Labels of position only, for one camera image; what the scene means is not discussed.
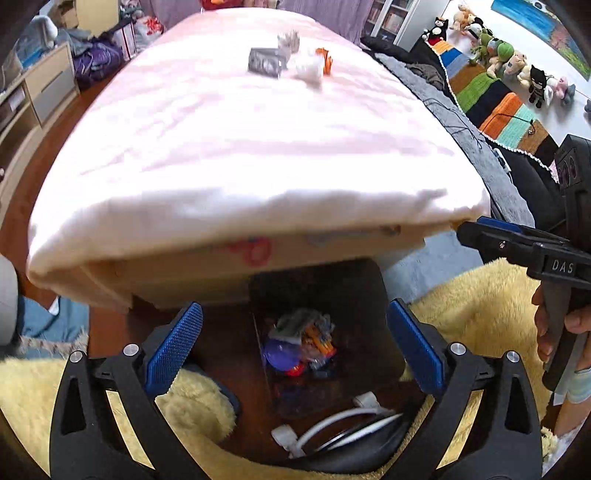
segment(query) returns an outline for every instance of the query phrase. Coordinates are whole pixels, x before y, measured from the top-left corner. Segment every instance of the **wooden drawer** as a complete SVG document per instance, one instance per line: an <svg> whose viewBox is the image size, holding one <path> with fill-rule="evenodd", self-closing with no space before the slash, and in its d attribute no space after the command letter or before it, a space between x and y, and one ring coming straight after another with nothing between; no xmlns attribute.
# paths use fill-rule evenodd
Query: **wooden drawer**
<svg viewBox="0 0 591 480"><path fill-rule="evenodd" d="M51 113L75 87L74 76L68 67L33 99L33 107L41 124L45 123Z"/></svg>
<svg viewBox="0 0 591 480"><path fill-rule="evenodd" d="M68 44L64 44L33 65L25 82L31 99L35 99L64 70L70 70Z"/></svg>

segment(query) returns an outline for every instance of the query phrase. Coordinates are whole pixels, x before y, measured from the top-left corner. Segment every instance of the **tool handle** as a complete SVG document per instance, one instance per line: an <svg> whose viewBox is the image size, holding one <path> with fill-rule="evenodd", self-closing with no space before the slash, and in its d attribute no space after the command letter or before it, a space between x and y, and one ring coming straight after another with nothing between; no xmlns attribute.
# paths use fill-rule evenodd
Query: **tool handle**
<svg viewBox="0 0 591 480"><path fill-rule="evenodd" d="M553 354L545 365L542 382L548 390L565 395L588 333L569 332L564 327L564 317L591 303L591 293L554 282L542 282L542 289L548 311L548 334L553 339Z"/></svg>

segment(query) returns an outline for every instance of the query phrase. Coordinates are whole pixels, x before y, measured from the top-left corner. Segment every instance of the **striped knitted blanket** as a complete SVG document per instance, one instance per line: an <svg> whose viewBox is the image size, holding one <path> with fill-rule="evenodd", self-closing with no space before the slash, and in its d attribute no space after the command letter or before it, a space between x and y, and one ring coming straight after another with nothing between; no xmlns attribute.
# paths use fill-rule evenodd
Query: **striped knitted blanket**
<svg viewBox="0 0 591 480"><path fill-rule="evenodd" d="M446 69L458 107L470 122L501 146L550 166L558 145L534 111L501 80L490 78L482 65L470 65L468 56L448 42L433 40L430 44Z"/></svg>

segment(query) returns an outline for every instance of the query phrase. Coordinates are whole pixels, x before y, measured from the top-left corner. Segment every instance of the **metal screw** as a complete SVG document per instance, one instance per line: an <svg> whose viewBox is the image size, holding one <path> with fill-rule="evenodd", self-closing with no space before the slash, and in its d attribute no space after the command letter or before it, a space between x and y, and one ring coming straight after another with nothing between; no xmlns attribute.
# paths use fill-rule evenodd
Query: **metal screw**
<svg viewBox="0 0 591 480"><path fill-rule="evenodd" d="M464 353L466 353L466 347L459 342L452 343L449 349L456 355L463 355Z"/></svg>
<svg viewBox="0 0 591 480"><path fill-rule="evenodd" d="M138 352L139 352L139 347L135 343L130 343L129 345L125 345L125 347L123 348L123 354L125 356L134 356Z"/></svg>
<svg viewBox="0 0 591 480"><path fill-rule="evenodd" d="M507 360L516 364L520 360L519 354L511 350L510 352L507 352Z"/></svg>
<svg viewBox="0 0 591 480"><path fill-rule="evenodd" d="M79 350L72 352L70 355L70 362L77 364L80 360L82 360L82 352Z"/></svg>

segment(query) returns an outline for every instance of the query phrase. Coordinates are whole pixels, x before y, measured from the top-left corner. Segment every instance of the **yellow fluffy rug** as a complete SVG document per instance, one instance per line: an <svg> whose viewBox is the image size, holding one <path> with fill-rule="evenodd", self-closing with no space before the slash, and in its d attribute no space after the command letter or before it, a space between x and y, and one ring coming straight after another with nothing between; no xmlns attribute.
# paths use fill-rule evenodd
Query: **yellow fluffy rug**
<svg viewBox="0 0 591 480"><path fill-rule="evenodd" d="M542 418L550 392L542 385L542 363L536 354L535 307L530 301L537 285L538 282L525 275L524 268L499 260L435 288L411 308L422 322L435 325L447 340L463 342L474 353L501 356L510 349L518 351L530 376ZM46 472L51 415L63 367L63 361L58 360L0 363L0 408L22 444ZM109 400L132 456L149 465L117 394L110 394ZM470 398L442 465L458 457L479 401L478 393ZM403 447L416 432L432 402L428 399L423 405ZM327 475L260 465L225 452L216 442L234 427L232 407L214 382L192 372L182 371L170 392L159 397L157 404L185 448L213 480L238 477L243 480L377 480L392 463L366 475ZM551 434L546 432L544 449L551 448L551 443Z"/></svg>

